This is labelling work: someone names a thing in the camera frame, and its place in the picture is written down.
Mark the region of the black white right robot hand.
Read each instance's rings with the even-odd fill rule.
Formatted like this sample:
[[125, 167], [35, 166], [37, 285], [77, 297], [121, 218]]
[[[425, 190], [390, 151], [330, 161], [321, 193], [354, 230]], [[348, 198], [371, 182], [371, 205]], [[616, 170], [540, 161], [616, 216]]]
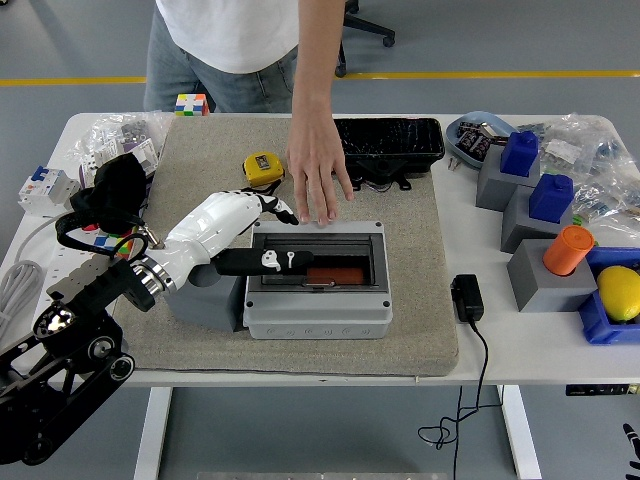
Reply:
[[636, 430], [628, 423], [622, 425], [623, 431], [629, 441], [633, 453], [635, 455], [634, 460], [629, 461], [629, 467], [633, 470], [633, 473], [626, 473], [625, 478], [627, 480], [639, 480], [639, 458], [640, 458], [640, 439]]

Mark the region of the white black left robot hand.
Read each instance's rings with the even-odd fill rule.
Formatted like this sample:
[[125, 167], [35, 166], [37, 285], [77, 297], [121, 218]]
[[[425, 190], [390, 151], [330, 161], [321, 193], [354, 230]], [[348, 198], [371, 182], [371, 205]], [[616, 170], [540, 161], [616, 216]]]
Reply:
[[146, 251], [134, 263], [134, 272], [157, 296], [177, 292], [197, 266], [212, 265], [221, 276], [256, 276], [310, 264], [314, 255], [309, 251], [231, 246], [264, 212], [275, 214], [285, 224], [298, 223], [288, 205], [274, 196], [243, 191], [214, 193], [169, 232], [162, 247]]

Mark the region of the person's left hand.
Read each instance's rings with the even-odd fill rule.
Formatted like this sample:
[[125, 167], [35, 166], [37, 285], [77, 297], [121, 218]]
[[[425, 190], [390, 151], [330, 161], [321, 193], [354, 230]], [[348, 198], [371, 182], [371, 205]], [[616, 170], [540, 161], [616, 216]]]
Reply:
[[287, 156], [300, 220], [307, 223], [315, 215], [315, 220], [322, 226], [336, 220], [338, 197], [334, 179], [347, 201], [354, 199], [354, 191], [332, 116], [308, 119], [294, 112]]

